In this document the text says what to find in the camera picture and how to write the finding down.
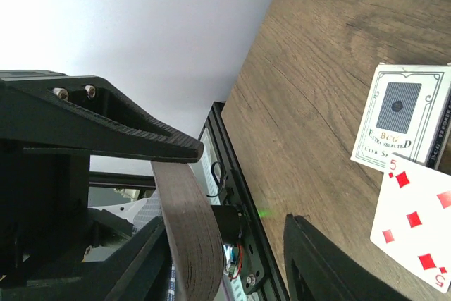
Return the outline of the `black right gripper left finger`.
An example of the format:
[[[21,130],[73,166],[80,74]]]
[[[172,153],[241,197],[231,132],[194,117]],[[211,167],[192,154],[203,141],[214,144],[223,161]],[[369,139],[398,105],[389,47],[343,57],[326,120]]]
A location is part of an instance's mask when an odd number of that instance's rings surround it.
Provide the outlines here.
[[[110,235],[124,243],[103,261],[84,262]],[[117,216],[77,216],[23,249],[1,240],[2,300],[149,300],[167,290],[169,246],[163,220],[137,233]]]

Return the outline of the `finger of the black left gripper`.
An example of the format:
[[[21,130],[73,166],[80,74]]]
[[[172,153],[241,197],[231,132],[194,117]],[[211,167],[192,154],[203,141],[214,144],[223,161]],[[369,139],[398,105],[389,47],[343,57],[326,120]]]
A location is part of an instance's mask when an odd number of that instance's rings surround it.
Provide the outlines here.
[[[28,154],[195,163],[204,145],[149,115],[109,81],[47,70],[1,72],[1,141]]]

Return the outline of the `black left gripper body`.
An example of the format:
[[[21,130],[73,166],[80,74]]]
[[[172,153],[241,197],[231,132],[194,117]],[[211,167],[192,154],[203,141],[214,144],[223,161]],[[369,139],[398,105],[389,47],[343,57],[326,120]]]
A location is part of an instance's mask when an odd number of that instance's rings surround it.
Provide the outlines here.
[[[90,157],[1,140],[1,275],[26,280],[89,227]]]

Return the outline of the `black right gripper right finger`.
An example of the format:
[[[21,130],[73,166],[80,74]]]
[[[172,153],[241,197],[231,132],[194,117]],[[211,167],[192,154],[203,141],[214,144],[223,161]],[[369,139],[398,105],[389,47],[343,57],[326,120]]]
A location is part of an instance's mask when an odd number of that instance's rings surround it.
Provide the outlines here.
[[[361,265],[306,218],[285,217],[284,261],[291,300],[422,300],[423,288],[388,260],[369,251]]]

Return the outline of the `five of diamonds card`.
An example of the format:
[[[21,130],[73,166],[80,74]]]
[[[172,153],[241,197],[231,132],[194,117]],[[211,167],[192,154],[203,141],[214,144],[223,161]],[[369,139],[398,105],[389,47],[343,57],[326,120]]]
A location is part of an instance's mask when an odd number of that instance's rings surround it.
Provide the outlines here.
[[[371,242],[431,287],[450,287],[450,175],[393,153],[383,174]]]

